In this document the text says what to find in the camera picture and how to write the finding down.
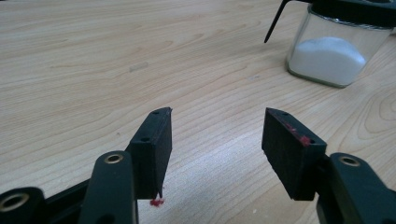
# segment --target wood grain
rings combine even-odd
[[[284,66],[306,4],[289,3],[262,43],[278,5],[0,2],[0,192],[48,197],[89,178],[162,106],[174,108],[165,203],[139,202],[141,223],[318,223],[315,203],[290,200],[262,153],[265,107],[396,189],[395,36],[351,86],[322,86]]]

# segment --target transparent container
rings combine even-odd
[[[393,28],[355,24],[307,13],[287,57],[289,72],[326,85],[351,84]]]

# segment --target salt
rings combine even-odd
[[[339,86],[353,82],[366,65],[358,50],[338,37],[321,37],[298,44],[290,55],[289,70]]]

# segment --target tabletop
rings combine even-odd
[[[266,107],[291,113],[369,162],[396,189],[396,38],[336,89],[291,76],[285,57],[306,4],[278,0],[0,2],[0,192],[46,197],[124,150],[146,117],[173,108],[164,204],[141,223],[318,223],[261,149]]]

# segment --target black lid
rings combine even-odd
[[[316,0],[311,10],[340,21],[396,27],[396,2],[393,0]]]

